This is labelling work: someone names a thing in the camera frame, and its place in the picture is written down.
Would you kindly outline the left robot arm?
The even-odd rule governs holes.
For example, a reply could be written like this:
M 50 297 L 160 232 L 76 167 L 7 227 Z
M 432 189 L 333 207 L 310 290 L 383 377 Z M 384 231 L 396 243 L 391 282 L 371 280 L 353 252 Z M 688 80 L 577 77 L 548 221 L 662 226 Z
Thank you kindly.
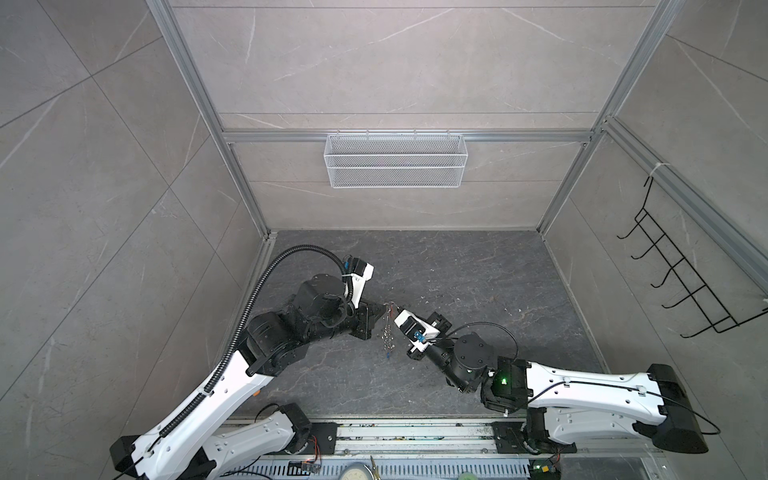
M 123 436 L 110 448 L 119 476 L 133 479 L 216 479 L 264 454 L 302 450 L 312 424 L 295 404 L 228 433 L 220 428 L 249 398 L 317 341 L 349 333 L 370 338 L 385 314 L 362 291 L 371 265 L 342 277 L 318 274 L 276 311 L 251 317 L 230 353 L 171 414 L 142 435 Z

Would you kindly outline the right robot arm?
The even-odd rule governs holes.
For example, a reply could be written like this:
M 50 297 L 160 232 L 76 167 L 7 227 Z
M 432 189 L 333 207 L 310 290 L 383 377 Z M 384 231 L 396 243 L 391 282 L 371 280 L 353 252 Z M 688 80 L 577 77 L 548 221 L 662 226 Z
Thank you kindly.
M 662 451 L 704 454 L 709 447 L 675 370 L 600 374 L 500 356 L 477 333 L 454 328 L 438 313 L 423 320 L 403 310 L 394 319 L 408 339 L 409 358 L 428 359 L 449 386 L 479 393 L 491 411 L 526 414 L 523 444 L 555 453 L 582 439 L 646 438 Z

